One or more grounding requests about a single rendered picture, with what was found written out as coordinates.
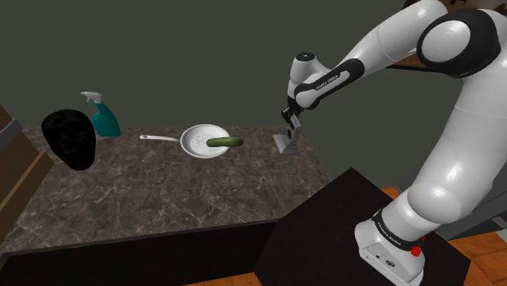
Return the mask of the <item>brown wooden cabinet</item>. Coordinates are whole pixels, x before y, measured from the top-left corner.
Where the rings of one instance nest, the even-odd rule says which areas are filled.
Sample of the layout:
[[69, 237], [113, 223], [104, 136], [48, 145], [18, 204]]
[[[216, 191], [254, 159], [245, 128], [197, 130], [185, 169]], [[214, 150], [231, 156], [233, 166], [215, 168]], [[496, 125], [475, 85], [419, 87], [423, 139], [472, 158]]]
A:
[[20, 122], [0, 106], [0, 244], [53, 165], [27, 138]]

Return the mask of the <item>black rounded object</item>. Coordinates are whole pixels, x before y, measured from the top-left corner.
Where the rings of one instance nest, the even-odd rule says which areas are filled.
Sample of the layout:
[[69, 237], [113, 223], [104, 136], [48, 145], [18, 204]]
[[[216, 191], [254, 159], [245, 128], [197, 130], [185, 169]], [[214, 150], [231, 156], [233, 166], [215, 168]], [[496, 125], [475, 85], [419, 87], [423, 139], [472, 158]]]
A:
[[53, 153], [69, 168], [84, 171], [93, 165], [96, 133], [83, 112], [73, 109], [54, 111], [42, 120], [41, 130]]

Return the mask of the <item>green cucumber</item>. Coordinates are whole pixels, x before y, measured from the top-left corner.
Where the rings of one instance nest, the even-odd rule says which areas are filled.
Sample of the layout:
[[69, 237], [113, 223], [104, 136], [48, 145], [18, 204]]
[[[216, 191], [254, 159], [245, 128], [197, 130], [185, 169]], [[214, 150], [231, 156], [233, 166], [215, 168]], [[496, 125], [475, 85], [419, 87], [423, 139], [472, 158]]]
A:
[[216, 137], [206, 141], [206, 145], [209, 147], [238, 147], [243, 143], [244, 140], [238, 136]]

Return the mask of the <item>dark robot stand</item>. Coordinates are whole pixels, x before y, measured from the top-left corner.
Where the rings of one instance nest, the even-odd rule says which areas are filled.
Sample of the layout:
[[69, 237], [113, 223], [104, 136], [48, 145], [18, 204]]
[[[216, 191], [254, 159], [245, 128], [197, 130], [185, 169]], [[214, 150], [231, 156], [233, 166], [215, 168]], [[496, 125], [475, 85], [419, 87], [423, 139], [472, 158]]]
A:
[[359, 256], [354, 237], [391, 200], [348, 169], [276, 223], [254, 268], [262, 286], [394, 286]]

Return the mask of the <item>white frying pan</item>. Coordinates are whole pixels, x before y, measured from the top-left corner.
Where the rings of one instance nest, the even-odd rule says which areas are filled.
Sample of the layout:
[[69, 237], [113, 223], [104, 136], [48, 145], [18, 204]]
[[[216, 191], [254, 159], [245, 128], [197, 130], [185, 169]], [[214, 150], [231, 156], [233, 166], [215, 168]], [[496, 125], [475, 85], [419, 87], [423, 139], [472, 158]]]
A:
[[228, 146], [209, 147], [206, 142], [212, 138], [228, 137], [229, 133], [213, 124], [198, 124], [187, 128], [180, 137], [140, 135], [141, 140], [172, 141], [180, 144], [181, 149], [195, 158], [216, 158], [229, 149]]

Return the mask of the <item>teal spray bottle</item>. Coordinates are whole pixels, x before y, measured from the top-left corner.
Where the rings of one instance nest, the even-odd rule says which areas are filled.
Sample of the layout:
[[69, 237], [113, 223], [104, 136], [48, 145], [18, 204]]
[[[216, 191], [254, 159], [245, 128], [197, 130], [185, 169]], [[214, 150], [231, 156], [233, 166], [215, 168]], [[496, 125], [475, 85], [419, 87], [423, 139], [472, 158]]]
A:
[[121, 129], [111, 109], [102, 101], [102, 95], [97, 92], [81, 92], [87, 101], [93, 101], [97, 113], [91, 117], [91, 122], [97, 134], [101, 137], [119, 137]]

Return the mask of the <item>grey angular metal tool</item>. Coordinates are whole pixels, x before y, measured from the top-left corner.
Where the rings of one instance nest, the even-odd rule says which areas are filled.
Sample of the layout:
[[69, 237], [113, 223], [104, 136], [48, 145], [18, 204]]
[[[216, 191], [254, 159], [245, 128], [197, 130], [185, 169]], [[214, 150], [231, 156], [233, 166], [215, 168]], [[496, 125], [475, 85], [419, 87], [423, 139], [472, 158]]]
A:
[[301, 124], [299, 119], [295, 115], [292, 115], [287, 127], [287, 132], [283, 134], [275, 134], [273, 136], [279, 153], [282, 155], [297, 154], [300, 133]]

